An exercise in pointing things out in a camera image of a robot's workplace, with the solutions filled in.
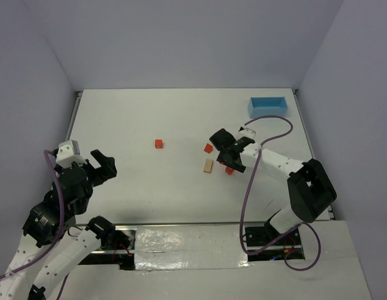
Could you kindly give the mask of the red R cube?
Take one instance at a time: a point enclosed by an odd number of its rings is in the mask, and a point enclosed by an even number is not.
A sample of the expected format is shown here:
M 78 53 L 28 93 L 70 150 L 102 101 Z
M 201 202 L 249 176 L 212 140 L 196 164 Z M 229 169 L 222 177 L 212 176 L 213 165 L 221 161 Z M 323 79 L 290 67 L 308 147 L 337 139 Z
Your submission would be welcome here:
M 230 167 L 226 167 L 225 172 L 226 172 L 228 175 L 232 175 L 232 174 L 234 173 L 234 169 L 232 169 L 232 168 L 230 168 Z

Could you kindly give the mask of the blue plastic bin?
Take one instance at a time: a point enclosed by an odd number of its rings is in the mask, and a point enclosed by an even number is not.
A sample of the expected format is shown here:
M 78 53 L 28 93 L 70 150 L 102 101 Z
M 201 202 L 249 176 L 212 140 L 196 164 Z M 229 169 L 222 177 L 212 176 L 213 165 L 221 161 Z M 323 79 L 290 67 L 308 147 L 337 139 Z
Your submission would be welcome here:
M 261 116 L 275 115 L 285 116 L 288 105 L 285 97 L 251 97 L 248 103 L 248 115 L 250 119 Z

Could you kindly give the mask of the plain red cube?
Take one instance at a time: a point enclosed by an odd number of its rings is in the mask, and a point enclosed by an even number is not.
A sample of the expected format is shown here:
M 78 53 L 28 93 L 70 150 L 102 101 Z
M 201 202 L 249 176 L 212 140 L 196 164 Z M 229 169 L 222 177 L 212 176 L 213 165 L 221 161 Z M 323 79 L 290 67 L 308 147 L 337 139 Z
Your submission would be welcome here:
M 156 140 L 154 141 L 154 147 L 155 147 L 156 149 L 162 149 L 163 146 L 164 146 L 164 144 L 163 144 L 163 140 L 162 140 L 162 139 L 156 139 Z

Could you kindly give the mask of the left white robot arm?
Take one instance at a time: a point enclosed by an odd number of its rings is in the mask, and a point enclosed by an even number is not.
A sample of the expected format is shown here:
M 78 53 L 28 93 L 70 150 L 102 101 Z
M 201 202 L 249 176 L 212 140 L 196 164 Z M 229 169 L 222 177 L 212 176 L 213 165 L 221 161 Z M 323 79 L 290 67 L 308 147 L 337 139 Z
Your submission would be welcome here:
M 22 228 L 16 253 L 0 275 L 0 299 L 47 299 L 61 281 L 92 251 L 112 245 L 116 227 L 102 216 L 92 218 L 75 240 L 52 261 L 49 253 L 76 216 L 86 212 L 93 189 L 117 176 L 115 159 L 91 151 L 94 167 L 72 144 L 44 151 L 53 177 L 51 189 L 35 205 Z

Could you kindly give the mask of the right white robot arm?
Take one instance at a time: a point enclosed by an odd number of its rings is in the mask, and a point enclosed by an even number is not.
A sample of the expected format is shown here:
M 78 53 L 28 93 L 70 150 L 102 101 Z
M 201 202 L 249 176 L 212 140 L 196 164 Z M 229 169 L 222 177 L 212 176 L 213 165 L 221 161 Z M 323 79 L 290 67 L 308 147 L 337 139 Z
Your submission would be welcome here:
M 271 241 L 297 225 L 314 222 L 336 200 L 337 193 L 318 160 L 286 157 L 265 148 L 271 138 L 258 143 L 254 135 L 254 131 L 244 127 L 238 137 L 220 129 L 209 140 L 219 152 L 219 163 L 240 173 L 252 170 L 246 198 L 258 168 L 287 187 L 287 204 L 264 224 L 263 236 Z

